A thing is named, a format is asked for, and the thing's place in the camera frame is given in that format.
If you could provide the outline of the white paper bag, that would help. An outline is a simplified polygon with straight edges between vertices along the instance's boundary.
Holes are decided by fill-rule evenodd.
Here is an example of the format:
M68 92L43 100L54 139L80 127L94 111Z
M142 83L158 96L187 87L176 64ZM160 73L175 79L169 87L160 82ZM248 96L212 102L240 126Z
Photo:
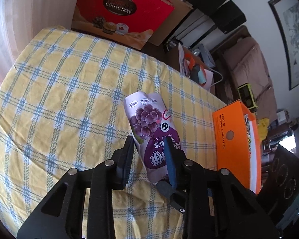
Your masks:
M194 54L181 44L177 45L179 71L185 77L210 91L214 73Z

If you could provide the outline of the framed ink painting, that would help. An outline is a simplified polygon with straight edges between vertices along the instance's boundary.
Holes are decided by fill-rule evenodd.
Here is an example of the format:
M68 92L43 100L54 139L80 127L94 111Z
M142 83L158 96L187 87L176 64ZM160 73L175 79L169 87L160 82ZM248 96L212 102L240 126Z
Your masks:
M284 44L291 90L299 85L299 1L270 0L269 6Z

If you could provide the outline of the yellow blue plaid tablecloth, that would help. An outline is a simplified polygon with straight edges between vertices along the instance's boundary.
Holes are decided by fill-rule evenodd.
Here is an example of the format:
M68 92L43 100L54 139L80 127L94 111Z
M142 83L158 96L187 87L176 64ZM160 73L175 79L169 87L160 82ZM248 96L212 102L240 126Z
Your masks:
M173 68L62 27L26 46L0 87L0 220L11 234L68 169L124 145L124 99L137 91L160 94L187 157L216 169L212 114L224 103Z

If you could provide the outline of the purple grape jelly pouch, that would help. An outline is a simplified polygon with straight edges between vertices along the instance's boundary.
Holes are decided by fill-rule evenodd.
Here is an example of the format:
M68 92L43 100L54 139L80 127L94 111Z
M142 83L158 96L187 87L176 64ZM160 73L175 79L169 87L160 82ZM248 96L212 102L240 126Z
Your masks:
M147 177L156 184L168 175L165 137L171 137L174 147L181 149L173 119L158 93L135 92L124 99L124 109Z

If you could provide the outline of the white curtain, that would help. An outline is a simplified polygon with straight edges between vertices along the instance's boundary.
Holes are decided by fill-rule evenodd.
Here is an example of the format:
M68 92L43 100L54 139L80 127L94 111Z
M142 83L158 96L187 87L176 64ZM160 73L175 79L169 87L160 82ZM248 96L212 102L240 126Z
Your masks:
M0 0L0 86L17 57L42 29L70 29L76 2Z

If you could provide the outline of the orange cardboard box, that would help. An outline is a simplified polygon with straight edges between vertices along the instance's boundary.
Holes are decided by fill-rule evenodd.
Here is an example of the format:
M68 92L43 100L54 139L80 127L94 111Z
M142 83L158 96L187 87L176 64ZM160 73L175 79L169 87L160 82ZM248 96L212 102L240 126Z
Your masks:
M255 194L261 190L261 151L256 117L239 100L213 114L218 170L226 168Z

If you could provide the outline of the green yellow radio box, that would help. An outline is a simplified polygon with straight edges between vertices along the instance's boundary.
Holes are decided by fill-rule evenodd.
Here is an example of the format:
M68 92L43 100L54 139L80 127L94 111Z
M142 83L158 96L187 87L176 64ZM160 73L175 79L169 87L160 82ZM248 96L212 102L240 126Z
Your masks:
M256 104L256 99L254 98L251 84L245 83L237 88L238 95L241 102L252 112L256 112L258 106Z

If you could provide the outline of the red Collection gift bag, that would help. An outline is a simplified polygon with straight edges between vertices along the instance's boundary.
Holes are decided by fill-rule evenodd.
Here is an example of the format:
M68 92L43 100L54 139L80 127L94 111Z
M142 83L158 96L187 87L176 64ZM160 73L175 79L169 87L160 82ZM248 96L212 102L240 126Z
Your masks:
M72 29L141 50L173 10L168 0L77 0Z

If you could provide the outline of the brown sofa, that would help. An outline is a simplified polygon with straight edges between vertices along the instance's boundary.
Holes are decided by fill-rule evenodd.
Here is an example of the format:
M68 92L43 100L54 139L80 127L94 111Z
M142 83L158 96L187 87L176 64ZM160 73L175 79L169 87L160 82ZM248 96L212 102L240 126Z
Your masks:
M258 42L244 25L210 51L215 69L223 76L215 94L230 104L238 100L238 87L249 83L257 105L257 118L276 121L277 104L269 70Z

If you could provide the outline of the brown cardboard box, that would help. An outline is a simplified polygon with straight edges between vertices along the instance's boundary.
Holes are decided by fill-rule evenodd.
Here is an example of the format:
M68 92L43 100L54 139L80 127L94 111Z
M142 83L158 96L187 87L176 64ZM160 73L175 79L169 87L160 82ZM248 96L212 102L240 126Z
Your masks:
M136 4L136 16L125 36L126 44L137 50L146 43L162 44L192 11L192 5L181 0L137 0Z

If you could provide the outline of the black speaker right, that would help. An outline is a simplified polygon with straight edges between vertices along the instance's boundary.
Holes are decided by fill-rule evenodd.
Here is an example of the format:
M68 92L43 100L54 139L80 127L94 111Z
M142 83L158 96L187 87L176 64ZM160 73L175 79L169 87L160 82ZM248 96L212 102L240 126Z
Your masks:
M216 9L210 18L224 34L228 34L247 21L245 14L233 1L228 1Z

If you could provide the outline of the yellow plastic bag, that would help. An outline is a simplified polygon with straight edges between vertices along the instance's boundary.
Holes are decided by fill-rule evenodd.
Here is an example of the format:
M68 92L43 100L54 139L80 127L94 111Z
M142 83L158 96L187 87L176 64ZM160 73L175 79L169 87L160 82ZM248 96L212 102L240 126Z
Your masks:
M268 127L270 125L269 118L262 118L257 120L259 141L262 142L268 135Z

